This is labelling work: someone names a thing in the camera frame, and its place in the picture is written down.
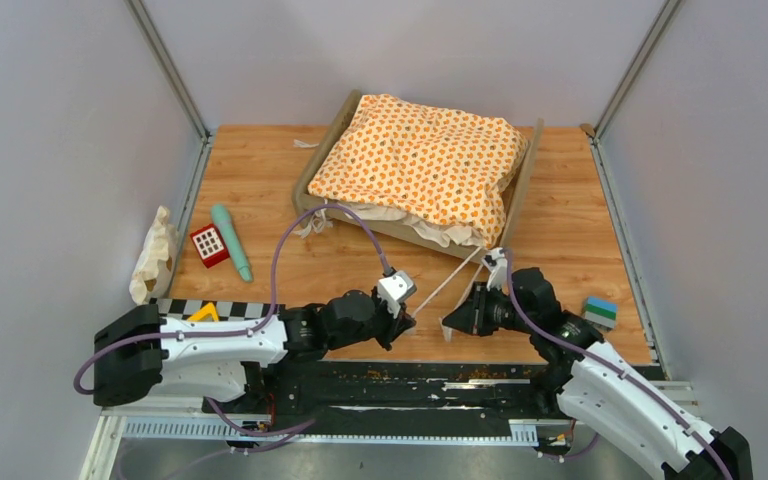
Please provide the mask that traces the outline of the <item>wooden pet bed frame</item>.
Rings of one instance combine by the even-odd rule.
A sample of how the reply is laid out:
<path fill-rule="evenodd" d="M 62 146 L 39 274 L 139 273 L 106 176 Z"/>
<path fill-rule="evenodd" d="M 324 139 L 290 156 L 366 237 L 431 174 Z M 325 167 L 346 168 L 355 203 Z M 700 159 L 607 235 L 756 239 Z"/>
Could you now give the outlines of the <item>wooden pet bed frame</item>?
<path fill-rule="evenodd" d="M 338 203 L 340 220 L 458 258 L 512 241 L 544 122 L 529 135 L 501 117 L 351 91 L 296 180 L 297 213 Z"/>

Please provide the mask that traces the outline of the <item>yellow duck print blanket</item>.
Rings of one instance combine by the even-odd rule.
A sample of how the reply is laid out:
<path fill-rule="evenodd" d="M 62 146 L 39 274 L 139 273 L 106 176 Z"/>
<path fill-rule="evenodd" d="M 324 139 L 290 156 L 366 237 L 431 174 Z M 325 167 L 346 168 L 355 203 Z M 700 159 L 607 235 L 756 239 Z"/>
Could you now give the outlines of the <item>yellow duck print blanket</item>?
<path fill-rule="evenodd" d="M 527 147 L 501 117 L 368 94 L 306 189 L 442 247 L 491 247 Z"/>

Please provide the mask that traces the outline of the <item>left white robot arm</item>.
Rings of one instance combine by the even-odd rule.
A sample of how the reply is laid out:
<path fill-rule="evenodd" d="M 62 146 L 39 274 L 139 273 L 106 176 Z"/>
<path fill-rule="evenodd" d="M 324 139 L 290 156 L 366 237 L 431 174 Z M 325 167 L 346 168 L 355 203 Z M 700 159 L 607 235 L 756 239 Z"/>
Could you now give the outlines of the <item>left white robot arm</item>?
<path fill-rule="evenodd" d="M 351 290 L 251 320 L 179 319 L 139 305 L 96 333 L 87 393 L 101 407 L 163 395 L 207 397 L 253 413 L 266 400 L 266 386 L 254 378 L 261 369 L 318 361 L 370 340 L 390 350 L 415 325 L 406 306 L 415 291 L 406 272 L 392 270 L 370 293 Z"/>

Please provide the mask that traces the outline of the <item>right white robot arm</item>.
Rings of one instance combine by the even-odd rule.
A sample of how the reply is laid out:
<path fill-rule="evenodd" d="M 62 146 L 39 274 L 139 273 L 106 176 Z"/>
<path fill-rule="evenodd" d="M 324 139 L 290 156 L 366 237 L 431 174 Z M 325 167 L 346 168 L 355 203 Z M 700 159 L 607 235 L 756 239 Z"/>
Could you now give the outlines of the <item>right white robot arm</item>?
<path fill-rule="evenodd" d="M 667 397 L 633 368 L 603 334 L 564 309 L 537 267 L 515 269 L 504 248 L 483 259 L 476 282 L 443 326 L 472 336 L 500 329 L 529 335 L 545 360 L 531 390 L 544 417 L 584 422 L 655 479 L 751 479 L 748 440 L 717 430 Z"/>

